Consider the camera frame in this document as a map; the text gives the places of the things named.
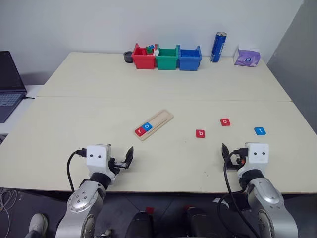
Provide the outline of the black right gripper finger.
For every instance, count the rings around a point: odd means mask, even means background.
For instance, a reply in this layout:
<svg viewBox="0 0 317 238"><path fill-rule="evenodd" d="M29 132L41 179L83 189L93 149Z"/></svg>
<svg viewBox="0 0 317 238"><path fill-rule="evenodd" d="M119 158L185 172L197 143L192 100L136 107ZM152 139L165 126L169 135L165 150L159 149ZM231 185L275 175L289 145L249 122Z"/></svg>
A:
<svg viewBox="0 0 317 238"><path fill-rule="evenodd" d="M222 157L224 159L224 162L226 163L230 152L228 150L228 147L224 143L222 143L222 145L221 145L221 154L222 154Z"/></svg>

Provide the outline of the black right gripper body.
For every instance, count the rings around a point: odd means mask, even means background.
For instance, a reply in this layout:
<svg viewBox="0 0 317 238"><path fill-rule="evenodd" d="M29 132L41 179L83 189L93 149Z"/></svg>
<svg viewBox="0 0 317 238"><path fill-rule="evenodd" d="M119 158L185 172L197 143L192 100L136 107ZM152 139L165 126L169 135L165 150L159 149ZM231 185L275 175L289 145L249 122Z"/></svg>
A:
<svg viewBox="0 0 317 238"><path fill-rule="evenodd" d="M244 158L239 155L232 155L227 163L227 169L229 170L239 170L244 166Z"/></svg>

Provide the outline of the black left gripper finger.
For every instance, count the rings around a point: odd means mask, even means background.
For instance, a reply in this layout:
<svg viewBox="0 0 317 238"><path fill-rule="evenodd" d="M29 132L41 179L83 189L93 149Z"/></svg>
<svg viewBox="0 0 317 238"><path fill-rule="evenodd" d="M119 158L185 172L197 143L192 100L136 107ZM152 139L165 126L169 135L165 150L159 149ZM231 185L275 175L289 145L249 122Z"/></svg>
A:
<svg viewBox="0 0 317 238"><path fill-rule="evenodd" d="M134 155L134 147L132 146L126 153L125 156L125 169L128 169L131 165L131 162L133 160L133 155Z"/></svg>

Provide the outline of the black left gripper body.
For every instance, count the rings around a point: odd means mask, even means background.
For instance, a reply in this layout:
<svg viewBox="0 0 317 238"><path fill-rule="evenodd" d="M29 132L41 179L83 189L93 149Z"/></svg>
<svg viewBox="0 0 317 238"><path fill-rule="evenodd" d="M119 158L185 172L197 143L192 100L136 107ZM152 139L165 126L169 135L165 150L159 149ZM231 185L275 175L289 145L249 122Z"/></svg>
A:
<svg viewBox="0 0 317 238"><path fill-rule="evenodd" d="M118 174L120 172L120 169L128 169L129 168L129 162L125 160L124 162L116 162L115 158L111 158L108 163L109 169L114 173Z"/></svg>

